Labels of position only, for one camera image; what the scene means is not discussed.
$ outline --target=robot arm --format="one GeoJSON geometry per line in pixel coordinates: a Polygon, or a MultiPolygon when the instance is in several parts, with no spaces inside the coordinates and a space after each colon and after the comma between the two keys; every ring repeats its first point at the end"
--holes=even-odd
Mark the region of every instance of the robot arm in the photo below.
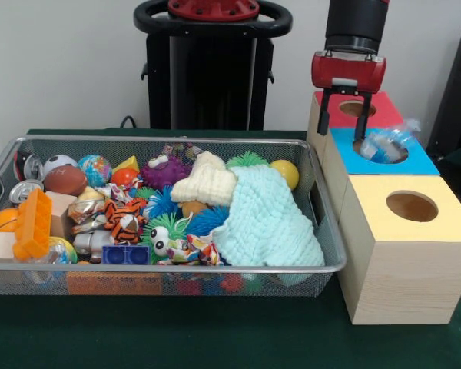
{"type": "Polygon", "coordinates": [[[379,91],[386,59],[377,56],[390,0],[330,0],[325,50],[313,58],[313,84],[324,89],[317,132],[328,129],[333,94],[362,96],[355,139],[365,137],[372,94],[379,91]]]}

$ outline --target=white wall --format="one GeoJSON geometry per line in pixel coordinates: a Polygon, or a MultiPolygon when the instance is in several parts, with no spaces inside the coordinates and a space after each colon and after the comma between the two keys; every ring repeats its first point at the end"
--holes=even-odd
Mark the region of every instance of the white wall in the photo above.
{"type": "MultiPolygon", "coordinates": [[[[0,146],[28,128],[148,126],[141,0],[0,0],[0,146]]],[[[328,0],[276,0],[294,14],[275,42],[267,129],[306,129],[310,60],[323,47],[328,0]]],[[[392,0],[380,54],[383,89],[426,139],[461,35],[461,0],[392,0]]]]}

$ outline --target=purple toy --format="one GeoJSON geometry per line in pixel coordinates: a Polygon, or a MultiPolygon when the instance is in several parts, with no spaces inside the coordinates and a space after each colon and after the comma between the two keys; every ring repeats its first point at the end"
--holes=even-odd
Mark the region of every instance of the purple toy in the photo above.
{"type": "Polygon", "coordinates": [[[174,186],[177,181],[186,178],[191,167],[184,165],[180,159],[167,155],[159,155],[151,159],[141,169],[141,177],[146,186],[162,191],[164,186],[174,186]]]}

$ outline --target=blue fuzzy toy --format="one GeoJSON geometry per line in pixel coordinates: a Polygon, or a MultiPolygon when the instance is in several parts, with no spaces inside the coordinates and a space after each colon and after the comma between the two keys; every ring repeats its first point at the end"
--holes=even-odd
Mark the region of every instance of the blue fuzzy toy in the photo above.
{"type": "Polygon", "coordinates": [[[215,228],[220,227],[229,218],[229,208],[215,206],[198,213],[187,226],[187,233],[198,237],[209,235],[215,228]]]}
{"type": "Polygon", "coordinates": [[[150,219],[158,218],[167,213],[178,213],[179,207],[171,200],[172,186],[165,186],[162,192],[156,191],[148,199],[148,216],[150,219]]]}

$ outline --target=light blue towel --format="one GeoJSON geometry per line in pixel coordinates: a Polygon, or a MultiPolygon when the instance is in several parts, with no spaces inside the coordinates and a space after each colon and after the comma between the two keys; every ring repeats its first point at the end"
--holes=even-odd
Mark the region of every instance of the light blue towel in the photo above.
{"type": "Polygon", "coordinates": [[[280,173],[266,165],[230,170],[237,185],[229,218],[213,231],[217,250],[227,262],[246,267],[324,265],[313,224],[295,204],[280,173]]]}

